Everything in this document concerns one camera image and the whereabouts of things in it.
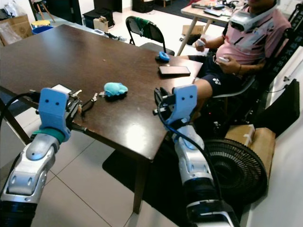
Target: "blue plush toy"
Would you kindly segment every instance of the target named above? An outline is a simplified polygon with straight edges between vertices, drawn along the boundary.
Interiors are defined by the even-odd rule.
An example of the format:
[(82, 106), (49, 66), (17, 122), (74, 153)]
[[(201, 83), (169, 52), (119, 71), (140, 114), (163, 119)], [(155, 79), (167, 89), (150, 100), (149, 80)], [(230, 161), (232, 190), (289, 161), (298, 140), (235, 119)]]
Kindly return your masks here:
[(104, 91), (107, 97), (113, 97), (126, 95), (128, 89), (121, 83), (110, 82), (104, 85)]

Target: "blue container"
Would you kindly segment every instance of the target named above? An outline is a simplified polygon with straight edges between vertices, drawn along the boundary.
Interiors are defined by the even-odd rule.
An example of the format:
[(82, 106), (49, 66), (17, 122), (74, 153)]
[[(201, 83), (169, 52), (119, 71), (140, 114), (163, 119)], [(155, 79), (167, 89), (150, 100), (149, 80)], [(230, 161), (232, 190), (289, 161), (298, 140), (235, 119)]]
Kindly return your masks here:
[(34, 35), (36, 35), (36, 34), (39, 34), (39, 33), (41, 33), (41, 32), (44, 32), (44, 31), (46, 31), (46, 30), (49, 30), (49, 29), (51, 29), (51, 28), (53, 28), (52, 26), (41, 26), (41, 27), (37, 27), (37, 28), (34, 28), (33, 30), (32, 30), (32, 33), (34, 34)]

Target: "black shorts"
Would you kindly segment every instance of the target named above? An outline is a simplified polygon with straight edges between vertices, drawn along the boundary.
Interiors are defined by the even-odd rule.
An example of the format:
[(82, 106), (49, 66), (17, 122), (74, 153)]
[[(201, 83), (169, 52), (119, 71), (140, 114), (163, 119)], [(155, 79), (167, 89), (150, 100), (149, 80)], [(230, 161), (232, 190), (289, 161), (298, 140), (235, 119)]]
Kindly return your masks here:
[(190, 60), (202, 62), (197, 77), (207, 80), (213, 89), (213, 96), (233, 93), (241, 90), (243, 81), (232, 74), (225, 74), (212, 56), (188, 56)]

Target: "pink polo shirt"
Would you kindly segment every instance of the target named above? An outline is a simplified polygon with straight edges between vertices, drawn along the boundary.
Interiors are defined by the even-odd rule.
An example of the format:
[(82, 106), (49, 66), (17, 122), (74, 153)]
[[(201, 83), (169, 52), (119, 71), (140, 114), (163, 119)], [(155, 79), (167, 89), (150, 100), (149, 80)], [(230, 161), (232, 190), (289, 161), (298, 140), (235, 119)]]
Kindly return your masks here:
[(227, 31), (222, 34), (225, 41), (219, 47), (216, 57), (230, 55), (240, 64), (256, 64), (271, 56), (283, 32), (290, 26), (278, 9), (259, 21), (251, 31), (240, 32), (229, 24)]

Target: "green cloth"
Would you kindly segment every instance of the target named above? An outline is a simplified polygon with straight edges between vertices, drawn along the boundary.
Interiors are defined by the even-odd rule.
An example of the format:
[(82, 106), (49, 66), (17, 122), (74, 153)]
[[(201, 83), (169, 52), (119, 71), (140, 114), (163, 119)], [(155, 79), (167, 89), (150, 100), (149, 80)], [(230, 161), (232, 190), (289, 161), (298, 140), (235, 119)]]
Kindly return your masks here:
[(62, 132), (60, 132), (59, 130), (56, 130), (56, 129), (52, 129), (52, 128), (36, 130), (33, 132), (33, 135), (37, 135), (37, 134), (47, 134), (50, 136), (54, 136), (59, 141), (60, 144), (65, 139), (65, 135)]
[(148, 29), (148, 24), (150, 23), (149, 20), (145, 20), (139, 17), (136, 17), (137, 26), (140, 29), (140, 36), (144, 36), (146, 38), (152, 39), (151, 31)]

